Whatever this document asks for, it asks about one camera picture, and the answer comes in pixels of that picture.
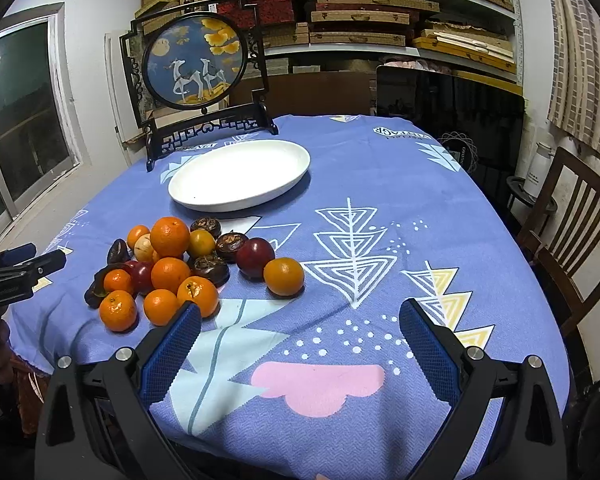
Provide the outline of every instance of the white deer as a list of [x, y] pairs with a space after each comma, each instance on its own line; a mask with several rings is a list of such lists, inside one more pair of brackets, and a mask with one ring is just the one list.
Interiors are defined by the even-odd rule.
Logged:
[[209, 63], [211, 63], [211, 61], [208, 59], [202, 59], [202, 58], [200, 58], [200, 61], [202, 61], [202, 63], [204, 63], [204, 66], [202, 68], [202, 79], [204, 79], [206, 81], [206, 86], [209, 88], [209, 94], [211, 94], [212, 93], [211, 82], [213, 81], [213, 79], [219, 79], [223, 83], [226, 83], [226, 79], [224, 78], [224, 70], [218, 70], [215, 75], [211, 75], [209, 73]]
[[202, 79], [200, 79], [200, 70], [196, 70], [191, 77], [186, 78], [182, 74], [180, 74], [180, 67], [185, 62], [178, 59], [171, 63], [173, 65], [173, 80], [175, 84], [173, 85], [173, 93], [180, 95], [182, 97], [182, 101], [186, 102], [184, 99], [184, 94], [188, 94], [189, 91], [184, 89], [184, 85], [195, 81], [198, 84], [198, 101], [202, 101], [204, 86], [202, 85]]

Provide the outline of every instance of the silver bolt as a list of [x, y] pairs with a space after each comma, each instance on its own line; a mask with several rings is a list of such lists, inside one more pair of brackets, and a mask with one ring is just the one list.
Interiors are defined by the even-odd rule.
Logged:
[[120, 348], [118, 349], [118, 351], [116, 352], [116, 359], [118, 361], [127, 361], [131, 358], [131, 356], [134, 354], [134, 351], [131, 348]]
[[477, 346], [469, 346], [466, 349], [466, 354], [469, 356], [469, 359], [473, 359], [474, 361], [479, 361], [484, 357], [482, 348], [478, 348]]
[[542, 359], [537, 355], [530, 355], [526, 361], [532, 368], [539, 368], [542, 366]]
[[58, 359], [58, 368], [68, 368], [71, 364], [71, 358], [68, 355]]

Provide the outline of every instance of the pink cloud pattern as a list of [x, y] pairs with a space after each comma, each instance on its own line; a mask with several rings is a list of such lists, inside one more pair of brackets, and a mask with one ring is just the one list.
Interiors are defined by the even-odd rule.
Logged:
[[368, 397], [384, 383], [380, 365], [309, 365], [269, 361], [258, 366], [251, 385], [267, 388], [261, 397], [285, 397], [299, 415], [324, 417], [336, 413], [347, 396]]

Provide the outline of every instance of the white plate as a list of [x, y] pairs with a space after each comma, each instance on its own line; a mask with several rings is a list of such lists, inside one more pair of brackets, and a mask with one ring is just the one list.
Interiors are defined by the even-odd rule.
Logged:
[[287, 140], [250, 140], [187, 162], [172, 177], [169, 195], [196, 211], [245, 209], [282, 195], [309, 168], [306, 149]]

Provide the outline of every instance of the striped curtain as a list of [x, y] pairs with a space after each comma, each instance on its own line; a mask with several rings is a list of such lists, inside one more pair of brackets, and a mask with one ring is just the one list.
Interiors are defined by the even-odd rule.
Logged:
[[588, 0], [551, 0], [554, 86], [548, 119], [600, 154], [600, 17]]

